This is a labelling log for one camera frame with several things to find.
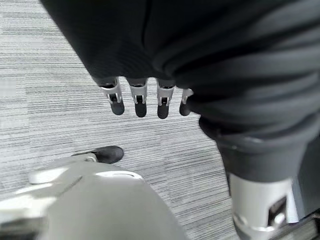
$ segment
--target silver metal joint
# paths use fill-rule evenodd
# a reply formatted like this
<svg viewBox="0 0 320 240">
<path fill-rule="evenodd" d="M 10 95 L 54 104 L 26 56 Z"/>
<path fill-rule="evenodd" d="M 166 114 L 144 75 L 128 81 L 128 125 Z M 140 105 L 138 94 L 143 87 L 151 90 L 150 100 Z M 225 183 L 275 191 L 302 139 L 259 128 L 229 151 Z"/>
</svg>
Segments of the silver metal joint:
<svg viewBox="0 0 320 240">
<path fill-rule="evenodd" d="M 268 240 L 286 220 L 291 179 L 255 182 L 230 174 L 232 217 L 243 240 Z"/>
<path fill-rule="evenodd" d="M 100 88 L 102 89 L 103 94 L 106 96 L 110 104 L 114 103 L 115 101 L 117 103 L 122 102 L 121 86 L 118 77 L 116 78 L 113 87 L 101 86 Z"/>
<path fill-rule="evenodd" d="M 182 92 L 182 103 L 184 105 L 186 105 L 188 97 L 190 97 L 193 94 L 194 94 L 194 92 L 190 88 L 183 89 L 183 92 Z"/>
<path fill-rule="evenodd" d="M 170 101 L 172 99 L 172 95 L 174 93 L 175 87 L 163 87 L 159 85 L 159 82 L 156 82 L 156 92 L 158 98 L 158 105 L 162 106 L 163 102 L 165 102 L 166 106 L 169 106 Z"/>
<path fill-rule="evenodd" d="M 130 85 L 131 94 L 132 94 L 133 101 L 135 104 L 138 104 L 137 96 L 142 96 L 142 104 L 146 103 L 147 95 L 148 95 L 147 85 L 148 85 L 148 81 L 146 81 L 145 84 L 142 86 L 131 86 Z"/>
</svg>

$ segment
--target robotic finger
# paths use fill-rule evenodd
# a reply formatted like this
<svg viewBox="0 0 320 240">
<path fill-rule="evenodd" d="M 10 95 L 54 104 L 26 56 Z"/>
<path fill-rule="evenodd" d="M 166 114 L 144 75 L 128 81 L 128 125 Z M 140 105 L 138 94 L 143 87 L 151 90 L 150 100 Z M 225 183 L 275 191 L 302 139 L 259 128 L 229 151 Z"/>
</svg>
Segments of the robotic finger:
<svg viewBox="0 0 320 240">
<path fill-rule="evenodd" d="M 169 114 L 169 105 L 172 99 L 172 95 L 175 90 L 175 84 L 173 82 L 157 79 L 157 99 L 158 99 L 158 110 L 157 114 L 160 119 L 165 119 Z"/>
<path fill-rule="evenodd" d="M 182 92 L 182 99 L 180 103 L 179 112 L 182 116 L 188 116 L 190 114 L 190 109 L 187 106 L 187 99 L 190 97 L 194 92 L 191 89 L 183 89 Z"/>
<path fill-rule="evenodd" d="M 122 115 L 125 111 L 122 92 L 118 77 L 108 77 L 104 85 L 100 85 L 103 94 L 108 99 L 112 112 L 115 115 Z"/>
<path fill-rule="evenodd" d="M 134 101 L 135 114 L 143 118 L 147 114 L 147 78 L 127 78 Z"/>
</svg>

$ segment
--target gray carpet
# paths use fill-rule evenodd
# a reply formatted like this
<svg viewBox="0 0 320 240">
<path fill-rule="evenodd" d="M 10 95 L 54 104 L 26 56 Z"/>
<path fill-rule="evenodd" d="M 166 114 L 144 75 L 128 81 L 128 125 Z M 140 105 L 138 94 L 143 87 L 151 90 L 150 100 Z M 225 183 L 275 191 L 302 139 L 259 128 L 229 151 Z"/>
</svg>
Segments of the gray carpet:
<svg viewBox="0 0 320 240">
<path fill-rule="evenodd" d="M 122 80 L 125 113 L 112 114 L 36 0 L 0 0 L 0 79 L 0 198 L 24 186 L 29 171 L 55 159 L 117 145 L 125 151 L 119 165 L 151 184 L 190 239 L 238 239 L 220 154 L 196 114 L 180 116 L 180 89 L 161 120 L 156 81 L 150 79 L 147 116 L 138 118 Z"/>
</svg>

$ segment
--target black rubber tip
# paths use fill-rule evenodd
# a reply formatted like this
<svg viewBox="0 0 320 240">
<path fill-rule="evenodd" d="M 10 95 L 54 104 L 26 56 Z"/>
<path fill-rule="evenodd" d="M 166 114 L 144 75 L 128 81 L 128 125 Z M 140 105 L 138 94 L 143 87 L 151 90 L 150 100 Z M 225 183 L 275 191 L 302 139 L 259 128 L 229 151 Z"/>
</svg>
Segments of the black rubber tip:
<svg viewBox="0 0 320 240">
<path fill-rule="evenodd" d="M 165 103 L 162 103 L 161 106 L 158 105 L 158 117 L 160 119 L 165 119 L 168 117 L 168 114 L 169 114 L 169 106 L 166 106 Z"/>
<path fill-rule="evenodd" d="M 190 109 L 187 107 L 186 104 L 184 104 L 182 101 L 180 103 L 179 112 L 182 116 L 188 116 L 190 114 Z"/>
<path fill-rule="evenodd" d="M 124 102 L 114 101 L 111 105 L 111 110 L 115 115 L 122 115 L 125 112 Z"/>
<path fill-rule="evenodd" d="M 124 156 L 124 150 L 118 146 L 103 146 L 96 148 L 92 151 L 79 152 L 72 156 L 82 154 L 94 154 L 99 163 L 103 164 L 114 164 L 119 162 Z"/>
<path fill-rule="evenodd" d="M 138 104 L 135 104 L 135 114 L 139 118 L 143 118 L 147 114 L 147 104 L 143 104 L 142 102 L 139 102 Z"/>
</svg>

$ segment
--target striped carpet floor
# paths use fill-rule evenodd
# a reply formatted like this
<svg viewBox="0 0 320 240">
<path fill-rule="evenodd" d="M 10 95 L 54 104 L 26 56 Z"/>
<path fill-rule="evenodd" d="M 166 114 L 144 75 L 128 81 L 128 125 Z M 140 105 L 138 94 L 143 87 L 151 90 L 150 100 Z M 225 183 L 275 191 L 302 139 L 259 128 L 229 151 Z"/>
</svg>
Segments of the striped carpet floor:
<svg viewBox="0 0 320 240">
<path fill-rule="evenodd" d="M 180 116 L 180 89 L 161 120 L 156 81 L 150 79 L 147 116 L 138 118 L 122 79 L 125 113 L 113 115 L 36 0 L 0 0 L 0 84 L 14 89 L 0 92 L 0 198 L 24 186 L 35 168 L 117 145 L 125 151 L 119 165 L 151 184 L 191 240 L 238 239 L 220 154 L 196 114 Z"/>
</svg>

